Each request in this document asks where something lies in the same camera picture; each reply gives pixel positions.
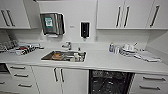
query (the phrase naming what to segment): sink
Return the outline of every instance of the sink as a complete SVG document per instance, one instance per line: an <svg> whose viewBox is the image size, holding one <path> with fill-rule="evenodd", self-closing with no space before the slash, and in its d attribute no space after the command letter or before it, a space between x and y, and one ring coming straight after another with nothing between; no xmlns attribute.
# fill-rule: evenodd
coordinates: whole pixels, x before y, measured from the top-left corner
<svg viewBox="0 0 168 94"><path fill-rule="evenodd" d="M82 61L77 62L84 62L86 52L75 52L75 51L52 51L43 58L41 58L41 60L70 61L71 58L74 58L74 53L78 53L80 58L83 58ZM61 59L60 60L53 59L53 55L55 54L59 54Z"/></svg>

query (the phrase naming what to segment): bottle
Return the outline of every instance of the bottle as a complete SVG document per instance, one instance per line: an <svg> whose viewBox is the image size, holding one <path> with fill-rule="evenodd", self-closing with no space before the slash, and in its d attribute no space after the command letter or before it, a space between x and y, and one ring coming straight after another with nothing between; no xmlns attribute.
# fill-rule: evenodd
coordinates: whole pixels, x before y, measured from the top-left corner
<svg viewBox="0 0 168 94"><path fill-rule="evenodd" d="M113 42L111 42L111 44L110 44L109 51L110 52L114 51L114 44L113 44Z"/></svg>

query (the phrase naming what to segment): faucet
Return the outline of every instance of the faucet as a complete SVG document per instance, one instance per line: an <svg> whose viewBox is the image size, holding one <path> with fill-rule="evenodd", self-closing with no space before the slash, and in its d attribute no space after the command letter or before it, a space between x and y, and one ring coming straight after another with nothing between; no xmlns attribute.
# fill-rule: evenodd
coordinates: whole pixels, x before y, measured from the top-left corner
<svg viewBox="0 0 168 94"><path fill-rule="evenodd" d="M71 48L71 42L66 42L67 43L67 45L65 46L65 45L62 45L62 47L63 48L68 48L68 50L71 50L72 48Z"/></svg>

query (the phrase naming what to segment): cabinet handle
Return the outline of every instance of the cabinet handle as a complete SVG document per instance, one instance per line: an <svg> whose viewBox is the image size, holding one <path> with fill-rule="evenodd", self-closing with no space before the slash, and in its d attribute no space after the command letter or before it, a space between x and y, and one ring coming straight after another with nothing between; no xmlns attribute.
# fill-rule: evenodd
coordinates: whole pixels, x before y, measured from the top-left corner
<svg viewBox="0 0 168 94"><path fill-rule="evenodd" d="M9 19L10 19L10 21L11 21L12 26L15 26L14 21L13 21L13 19L12 19L12 14L11 14L10 10L6 10L6 11L7 11L7 13L8 13L8 16L9 16Z"/></svg>
<svg viewBox="0 0 168 94"><path fill-rule="evenodd" d="M128 7L127 7L126 17L125 17L124 27L127 25L127 19L128 19L129 8L130 8L130 7L128 6Z"/></svg>
<svg viewBox="0 0 168 94"><path fill-rule="evenodd" d="M32 85L22 85L22 84L19 84L18 86L20 86L20 87L32 87Z"/></svg>
<svg viewBox="0 0 168 94"><path fill-rule="evenodd" d="M0 84L5 84L5 82L0 82Z"/></svg>
<svg viewBox="0 0 168 94"><path fill-rule="evenodd" d="M146 80L160 80L160 81L166 81L165 78L148 78L148 77L143 77L143 79L146 79Z"/></svg>
<svg viewBox="0 0 168 94"><path fill-rule="evenodd" d="M28 77L29 75L18 75L18 74L15 74L14 76L16 76L16 77Z"/></svg>
<svg viewBox="0 0 168 94"><path fill-rule="evenodd" d="M4 21L5 21L6 25L7 25L7 26L10 26L9 23L8 23L8 21L7 21L7 18L6 18L6 16L5 16L5 11L4 11L4 10L1 10L1 13L2 13L2 16L3 16L3 18L4 18Z"/></svg>
<svg viewBox="0 0 168 94"><path fill-rule="evenodd" d="M121 7L119 6L119 8L118 8L118 18L117 18L116 28L118 27L118 23L119 23L119 20L120 20L120 11L121 11Z"/></svg>
<svg viewBox="0 0 168 94"><path fill-rule="evenodd" d="M154 16L153 16L153 20L152 20L152 23L150 24L150 27L152 27L153 24L154 24L154 22L155 22L157 13L158 13L158 11L159 11L159 7L160 7L159 5L156 6L156 11L155 11L155 14L154 14Z"/></svg>
<svg viewBox="0 0 168 94"><path fill-rule="evenodd" d="M62 72L63 69L61 69L61 77L62 77L62 82L64 82L64 77L63 77L63 72Z"/></svg>
<svg viewBox="0 0 168 94"><path fill-rule="evenodd" d="M55 73L55 79L56 79L56 82L57 82L58 78L57 78L56 68L54 69L54 73Z"/></svg>
<svg viewBox="0 0 168 94"><path fill-rule="evenodd" d="M23 70L26 69L26 67L21 68L21 67L13 67L13 66L10 67L10 68L12 68L12 69L23 69Z"/></svg>
<svg viewBox="0 0 168 94"><path fill-rule="evenodd" d="M153 90L160 90L159 87L145 87L145 86L139 86L141 89L153 89Z"/></svg>

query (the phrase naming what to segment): wall-mounted dispenser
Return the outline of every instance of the wall-mounted dispenser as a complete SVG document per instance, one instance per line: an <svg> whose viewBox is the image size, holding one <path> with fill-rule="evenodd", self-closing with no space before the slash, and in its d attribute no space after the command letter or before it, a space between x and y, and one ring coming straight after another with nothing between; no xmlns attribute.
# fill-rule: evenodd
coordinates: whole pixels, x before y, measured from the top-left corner
<svg viewBox="0 0 168 94"><path fill-rule="evenodd" d="M81 37L89 37L89 22L81 22Z"/></svg>
<svg viewBox="0 0 168 94"><path fill-rule="evenodd" d="M56 34L63 35L64 21L63 15L58 13L40 14L44 35Z"/></svg>

